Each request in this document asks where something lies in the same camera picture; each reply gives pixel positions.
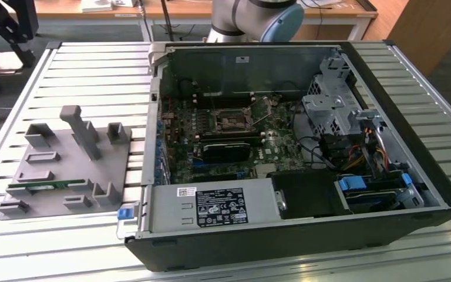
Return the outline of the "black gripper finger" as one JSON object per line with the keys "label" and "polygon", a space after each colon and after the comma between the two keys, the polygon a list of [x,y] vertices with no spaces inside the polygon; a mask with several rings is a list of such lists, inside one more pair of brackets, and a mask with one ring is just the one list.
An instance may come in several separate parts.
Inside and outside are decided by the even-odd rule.
{"label": "black gripper finger", "polygon": [[0,11],[0,36],[8,42],[22,66],[29,68],[34,62],[34,55],[29,43],[36,36],[36,12],[17,12],[17,21]]}

